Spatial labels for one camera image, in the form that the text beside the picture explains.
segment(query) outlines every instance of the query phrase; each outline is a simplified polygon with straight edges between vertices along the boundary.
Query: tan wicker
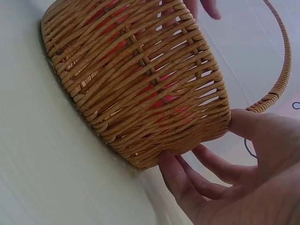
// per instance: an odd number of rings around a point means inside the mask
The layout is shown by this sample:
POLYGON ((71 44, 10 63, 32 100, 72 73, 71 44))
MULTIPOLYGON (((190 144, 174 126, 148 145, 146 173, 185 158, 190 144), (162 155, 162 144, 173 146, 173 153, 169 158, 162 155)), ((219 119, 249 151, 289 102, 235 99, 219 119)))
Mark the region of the tan wicker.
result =
MULTIPOLYGON (((139 169, 163 150, 183 154, 228 131, 230 108, 217 61, 180 0, 57 0, 42 19, 46 51, 63 87, 95 132, 139 169)), ((280 97, 291 70, 248 110, 280 97)))

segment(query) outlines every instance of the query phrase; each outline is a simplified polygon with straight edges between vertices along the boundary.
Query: basket handle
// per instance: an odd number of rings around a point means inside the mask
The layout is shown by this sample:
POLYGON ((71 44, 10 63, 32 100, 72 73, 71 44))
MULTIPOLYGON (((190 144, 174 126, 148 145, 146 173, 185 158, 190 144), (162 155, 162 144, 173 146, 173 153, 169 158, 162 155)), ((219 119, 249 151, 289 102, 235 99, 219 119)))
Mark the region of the basket handle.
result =
POLYGON ((269 2, 269 0, 263 0, 263 2, 267 5, 267 7, 271 10, 272 14, 276 18, 278 25, 280 27, 284 45, 285 45, 285 57, 284 63, 282 66, 281 73, 279 75, 278 80, 274 84, 273 88, 268 92, 266 96, 264 96, 261 100, 249 106, 246 110, 253 111, 256 113, 262 113, 267 110, 270 106, 274 105, 274 103, 280 98, 280 96, 285 91, 287 83, 289 81, 292 69, 292 50, 291 43, 288 37, 286 28, 282 19, 273 5, 269 2))

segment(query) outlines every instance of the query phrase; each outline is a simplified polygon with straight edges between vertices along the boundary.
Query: hand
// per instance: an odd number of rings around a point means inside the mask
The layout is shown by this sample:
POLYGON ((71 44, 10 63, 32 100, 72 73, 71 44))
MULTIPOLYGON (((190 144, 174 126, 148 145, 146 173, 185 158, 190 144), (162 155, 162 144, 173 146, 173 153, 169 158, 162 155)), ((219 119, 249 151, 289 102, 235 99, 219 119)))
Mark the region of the hand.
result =
MULTIPOLYGON (((187 6, 193 17, 198 18, 198 1, 199 0, 184 0, 184 4, 187 6)), ((211 18, 219 20, 221 14, 217 9, 217 0, 200 0, 204 10, 210 15, 211 18)))
POLYGON ((230 131, 251 140, 257 166, 232 165, 200 145, 199 161, 222 181, 210 183, 181 157, 160 155, 160 170, 194 224, 296 225, 300 221, 300 121, 233 110, 230 131))

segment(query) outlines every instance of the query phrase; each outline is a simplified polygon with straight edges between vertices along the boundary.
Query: woven basket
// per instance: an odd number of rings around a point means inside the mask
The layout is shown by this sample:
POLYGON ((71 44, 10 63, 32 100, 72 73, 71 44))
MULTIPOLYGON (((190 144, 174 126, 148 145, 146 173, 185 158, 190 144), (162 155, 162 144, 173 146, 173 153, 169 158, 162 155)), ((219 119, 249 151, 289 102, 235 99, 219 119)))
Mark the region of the woven basket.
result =
MULTIPOLYGON (((139 169, 156 166, 163 150, 179 155, 221 137, 230 123, 222 74, 195 19, 180 0, 159 2, 57 0, 41 25, 80 113, 139 169)), ((274 88, 248 108, 255 112, 279 98, 291 68, 286 30, 268 6, 284 35, 285 62, 274 88)))

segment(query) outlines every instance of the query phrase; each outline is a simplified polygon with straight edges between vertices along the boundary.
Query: white table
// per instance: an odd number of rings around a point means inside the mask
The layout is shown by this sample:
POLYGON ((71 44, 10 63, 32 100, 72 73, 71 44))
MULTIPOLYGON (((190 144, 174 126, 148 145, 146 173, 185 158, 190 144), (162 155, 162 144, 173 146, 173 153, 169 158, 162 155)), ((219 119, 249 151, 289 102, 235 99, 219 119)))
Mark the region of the white table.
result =
MULTIPOLYGON (((272 2, 290 32, 294 61, 299 61, 300 3, 272 2)), ((124 163, 66 98, 47 65, 38 32, 39 20, 51 3, 0 1, 0 224, 190 224, 158 168, 141 173, 124 163)), ((200 9, 199 24, 225 75, 232 107, 243 108, 276 80, 282 38, 262 0, 219 5, 222 21, 211 20, 200 9)), ((297 117, 300 112, 289 105, 297 98, 295 90, 300 90, 300 64, 293 73, 292 84, 272 110, 297 117)), ((208 146, 234 163, 255 163, 242 139, 225 138, 208 146)), ((185 157, 205 177, 216 180, 190 154, 185 157)))

